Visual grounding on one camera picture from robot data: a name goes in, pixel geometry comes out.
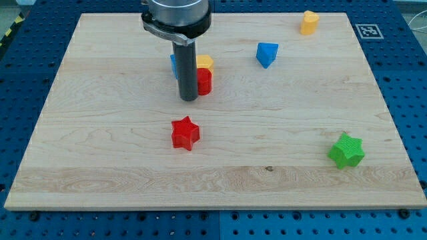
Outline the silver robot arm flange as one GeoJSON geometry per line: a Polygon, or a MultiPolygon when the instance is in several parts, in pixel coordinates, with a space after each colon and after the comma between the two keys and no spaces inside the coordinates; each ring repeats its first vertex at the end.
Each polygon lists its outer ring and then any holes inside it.
{"type": "Polygon", "coordinates": [[[187,47],[210,28],[208,0],[147,0],[144,4],[143,29],[176,45],[187,47]]]}

